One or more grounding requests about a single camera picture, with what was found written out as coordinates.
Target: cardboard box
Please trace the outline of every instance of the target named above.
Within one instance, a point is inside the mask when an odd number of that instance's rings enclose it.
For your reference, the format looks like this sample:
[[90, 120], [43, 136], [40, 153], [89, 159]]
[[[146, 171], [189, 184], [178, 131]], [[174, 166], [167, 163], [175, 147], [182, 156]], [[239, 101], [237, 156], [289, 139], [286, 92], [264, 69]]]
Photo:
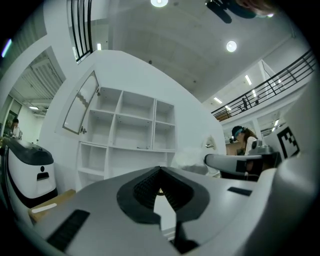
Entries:
[[60, 194], [46, 202], [43, 202], [28, 210], [29, 216], [33, 224], [39, 222], [45, 215], [48, 214], [50, 209], [72, 198], [76, 191], [70, 189], [63, 194]]

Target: cabinet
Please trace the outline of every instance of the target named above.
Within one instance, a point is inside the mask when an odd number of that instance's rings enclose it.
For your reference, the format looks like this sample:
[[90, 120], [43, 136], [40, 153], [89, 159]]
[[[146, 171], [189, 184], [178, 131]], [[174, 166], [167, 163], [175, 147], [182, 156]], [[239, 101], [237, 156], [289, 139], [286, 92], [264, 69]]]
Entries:
[[76, 190], [132, 171], [170, 166], [177, 148], [175, 107], [100, 87], [83, 118]]

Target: woman with long hair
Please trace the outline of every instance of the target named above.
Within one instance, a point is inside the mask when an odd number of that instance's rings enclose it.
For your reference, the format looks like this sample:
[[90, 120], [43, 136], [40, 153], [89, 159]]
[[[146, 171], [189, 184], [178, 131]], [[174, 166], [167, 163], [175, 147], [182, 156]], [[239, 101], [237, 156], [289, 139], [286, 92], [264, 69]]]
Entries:
[[242, 148], [245, 149], [245, 156], [249, 154], [249, 151], [252, 148], [252, 143], [258, 139], [257, 136], [250, 129], [242, 126], [233, 127], [232, 136], [234, 140], [240, 142]]

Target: blue goggles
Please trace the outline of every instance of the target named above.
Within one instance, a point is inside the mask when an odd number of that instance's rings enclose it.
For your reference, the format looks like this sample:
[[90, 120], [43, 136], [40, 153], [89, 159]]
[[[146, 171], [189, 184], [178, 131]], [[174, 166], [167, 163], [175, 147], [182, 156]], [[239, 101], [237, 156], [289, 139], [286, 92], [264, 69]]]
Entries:
[[234, 133], [234, 136], [233, 136], [233, 140], [235, 141], [239, 135], [239, 133], [241, 133], [243, 131], [243, 129], [239, 129], [237, 130], [235, 133]]

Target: door hinge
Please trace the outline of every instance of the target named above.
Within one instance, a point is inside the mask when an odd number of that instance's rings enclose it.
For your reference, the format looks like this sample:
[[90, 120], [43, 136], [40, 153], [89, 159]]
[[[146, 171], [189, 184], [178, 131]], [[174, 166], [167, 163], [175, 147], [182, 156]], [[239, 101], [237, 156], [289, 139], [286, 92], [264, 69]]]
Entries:
[[83, 133], [83, 134], [85, 134], [85, 133], [87, 133], [87, 130], [83, 127], [83, 126], [81, 126], [81, 130], [80, 130], [80, 133]]

